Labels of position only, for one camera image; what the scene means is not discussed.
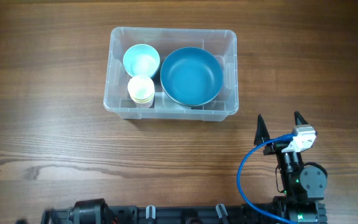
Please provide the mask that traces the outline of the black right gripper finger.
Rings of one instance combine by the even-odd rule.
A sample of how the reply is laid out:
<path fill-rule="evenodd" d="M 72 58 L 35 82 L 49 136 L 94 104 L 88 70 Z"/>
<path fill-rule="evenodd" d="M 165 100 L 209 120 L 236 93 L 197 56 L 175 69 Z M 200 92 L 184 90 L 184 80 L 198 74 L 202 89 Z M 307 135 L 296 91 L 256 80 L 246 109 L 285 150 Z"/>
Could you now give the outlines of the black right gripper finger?
<path fill-rule="evenodd" d="M 261 114 L 257 117 L 257 130 L 255 133 L 254 145 L 258 146 L 270 139 L 269 132 Z"/>
<path fill-rule="evenodd" d="M 308 124 L 308 122 L 304 119 L 304 117 L 302 117 L 302 115 L 300 114 L 299 111 L 294 112 L 294 117 L 295 117 L 295 125 L 296 126 Z"/>

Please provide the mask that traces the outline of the blue bowl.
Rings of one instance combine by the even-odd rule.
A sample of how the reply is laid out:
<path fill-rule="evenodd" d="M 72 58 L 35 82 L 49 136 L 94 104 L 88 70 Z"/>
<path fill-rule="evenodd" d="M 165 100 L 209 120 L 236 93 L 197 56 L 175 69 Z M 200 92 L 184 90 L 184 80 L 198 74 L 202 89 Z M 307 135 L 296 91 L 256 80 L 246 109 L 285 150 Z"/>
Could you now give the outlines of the blue bowl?
<path fill-rule="evenodd" d="M 160 82 L 173 101 L 185 106 L 201 106 L 219 94 L 224 75 L 214 55 L 197 47 L 184 47 L 163 61 Z"/>

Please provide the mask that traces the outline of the yellow cup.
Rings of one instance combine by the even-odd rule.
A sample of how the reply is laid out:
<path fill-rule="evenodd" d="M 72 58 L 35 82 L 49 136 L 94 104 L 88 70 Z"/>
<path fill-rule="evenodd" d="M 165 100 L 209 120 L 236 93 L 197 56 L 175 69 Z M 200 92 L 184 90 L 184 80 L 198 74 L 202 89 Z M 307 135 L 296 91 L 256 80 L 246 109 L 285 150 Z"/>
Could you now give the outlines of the yellow cup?
<path fill-rule="evenodd" d="M 135 98 L 135 97 L 131 97 L 131 99 L 134 100 L 136 103 L 145 104 L 145 103 L 148 103 L 148 102 L 154 100 L 154 94 L 151 94 L 150 96 L 148 96 L 145 99 L 138 99 L 138 98 Z"/>

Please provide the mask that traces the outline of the pale green cup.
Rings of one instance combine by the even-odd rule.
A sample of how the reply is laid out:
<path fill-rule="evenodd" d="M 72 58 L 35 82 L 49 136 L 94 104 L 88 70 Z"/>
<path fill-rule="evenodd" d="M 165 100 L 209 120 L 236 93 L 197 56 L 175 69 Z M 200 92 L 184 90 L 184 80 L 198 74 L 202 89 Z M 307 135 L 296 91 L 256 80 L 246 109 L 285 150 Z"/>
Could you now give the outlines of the pale green cup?
<path fill-rule="evenodd" d="M 129 80 L 127 90 L 132 98 L 146 100 L 155 93 L 153 80 L 146 75 L 137 75 Z"/>

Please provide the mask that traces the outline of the mint green small bowl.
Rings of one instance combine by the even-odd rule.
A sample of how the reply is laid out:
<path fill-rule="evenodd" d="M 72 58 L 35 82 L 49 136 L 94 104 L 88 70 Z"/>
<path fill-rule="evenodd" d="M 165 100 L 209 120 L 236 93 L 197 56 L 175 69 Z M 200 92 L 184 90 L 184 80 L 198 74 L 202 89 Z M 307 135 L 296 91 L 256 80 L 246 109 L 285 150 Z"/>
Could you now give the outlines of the mint green small bowl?
<path fill-rule="evenodd" d="M 160 55 L 150 45 L 133 45 L 123 56 L 123 66 L 131 77 L 145 75 L 153 78 L 160 67 Z"/>

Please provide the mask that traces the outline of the cream bowl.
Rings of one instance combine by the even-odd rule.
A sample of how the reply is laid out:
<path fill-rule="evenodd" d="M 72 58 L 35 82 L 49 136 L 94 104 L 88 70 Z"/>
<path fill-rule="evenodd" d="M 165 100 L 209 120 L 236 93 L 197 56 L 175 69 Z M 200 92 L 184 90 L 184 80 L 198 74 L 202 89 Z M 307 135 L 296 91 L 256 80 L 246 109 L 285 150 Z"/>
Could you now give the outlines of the cream bowl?
<path fill-rule="evenodd" d="M 197 91 L 197 92 L 168 92 L 165 91 L 167 96 L 173 100 L 174 102 L 183 105 L 183 106 L 190 106 L 190 107 L 197 107 L 207 105 L 216 101 L 218 94 L 213 95 L 208 91 Z"/>

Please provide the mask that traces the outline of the pink cup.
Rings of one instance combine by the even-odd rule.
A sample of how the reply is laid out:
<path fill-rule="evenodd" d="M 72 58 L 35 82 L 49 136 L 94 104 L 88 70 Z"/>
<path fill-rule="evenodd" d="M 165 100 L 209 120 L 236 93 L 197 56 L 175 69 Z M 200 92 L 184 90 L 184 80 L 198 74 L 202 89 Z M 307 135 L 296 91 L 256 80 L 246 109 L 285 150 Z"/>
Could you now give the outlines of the pink cup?
<path fill-rule="evenodd" d="M 141 103 L 136 102 L 135 104 L 138 108 L 150 108 L 153 105 L 153 103 L 154 103 L 153 101 L 148 101 L 148 102 L 141 102 Z"/>

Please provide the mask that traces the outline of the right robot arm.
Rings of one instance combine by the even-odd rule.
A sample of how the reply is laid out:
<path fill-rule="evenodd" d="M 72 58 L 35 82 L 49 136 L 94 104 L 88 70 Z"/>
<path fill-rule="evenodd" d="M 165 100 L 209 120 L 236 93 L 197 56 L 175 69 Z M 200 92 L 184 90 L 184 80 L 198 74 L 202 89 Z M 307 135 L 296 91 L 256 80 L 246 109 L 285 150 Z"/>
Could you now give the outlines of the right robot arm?
<path fill-rule="evenodd" d="M 283 197 L 274 197 L 270 212 L 296 223 L 327 223 L 324 199 L 328 173 L 315 162 L 303 162 L 301 153 L 312 148 L 317 137 L 315 129 L 299 112 L 294 112 L 292 139 L 278 140 L 264 146 L 265 156 L 277 158 Z"/>

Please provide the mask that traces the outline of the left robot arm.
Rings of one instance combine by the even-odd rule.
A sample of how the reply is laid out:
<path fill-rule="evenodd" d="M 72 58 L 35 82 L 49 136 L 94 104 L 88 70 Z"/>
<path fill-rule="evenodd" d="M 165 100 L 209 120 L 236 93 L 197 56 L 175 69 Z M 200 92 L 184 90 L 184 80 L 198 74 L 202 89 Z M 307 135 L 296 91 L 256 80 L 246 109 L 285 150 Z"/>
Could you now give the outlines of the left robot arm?
<path fill-rule="evenodd" d="M 74 224 L 119 224 L 118 217 L 109 208 L 105 199 L 84 200 L 76 202 L 74 207 L 65 211 L 65 218 L 60 215 L 62 211 L 56 209 L 45 210 L 41 224 L 48 223 L 74 223 Z"/>

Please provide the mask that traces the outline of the clear plastic storage bin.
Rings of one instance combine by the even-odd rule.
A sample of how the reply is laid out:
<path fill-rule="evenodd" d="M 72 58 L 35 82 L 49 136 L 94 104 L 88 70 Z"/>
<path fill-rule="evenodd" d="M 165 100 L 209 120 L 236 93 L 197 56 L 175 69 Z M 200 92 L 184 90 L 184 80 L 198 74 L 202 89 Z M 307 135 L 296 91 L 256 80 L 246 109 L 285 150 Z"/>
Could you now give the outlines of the clear plastic storage bin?
<path fill-rule="evenodd" d="M 161 60 L 176 49 L 197 47 L 213 54 L 224 75 L 224 84 L 216 101 L 203 106 L 183 106 L 182 110 L 138 108 L 130 98 L 130 76 L 123 66 L 125 52 L 137 44 L 157 50 Z M 222 29 L 169 29 L 150 27 L 116 27 L 111 32 L 103 105 L 123 119 L 193 119 L 223 121 L 239 109 L 237 71 L 237 36 Z M 160 76 L 153 78 L 155 92 L 164 92 Z"/>

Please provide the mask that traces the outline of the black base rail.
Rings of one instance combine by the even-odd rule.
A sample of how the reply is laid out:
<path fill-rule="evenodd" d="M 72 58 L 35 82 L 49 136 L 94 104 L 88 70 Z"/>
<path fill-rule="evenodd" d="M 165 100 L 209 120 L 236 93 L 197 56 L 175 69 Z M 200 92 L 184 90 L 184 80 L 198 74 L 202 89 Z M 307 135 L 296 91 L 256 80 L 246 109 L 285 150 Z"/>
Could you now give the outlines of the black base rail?
<path fill-rule="evenodd" d="M 272 203 L 258 204 L 258 207 L 266 212 L 270 212 Z M 65 218 L 66 210 L 56 209 Z M 118 217 L 119 223 L 280 223 L 279 220 L 268 217 L 257 212 L 248 204 L 238 206 L 225 206 L 220 203 L 215 206 L 207 207 L 147 207 L 130 206 L 109 206 Z"/>

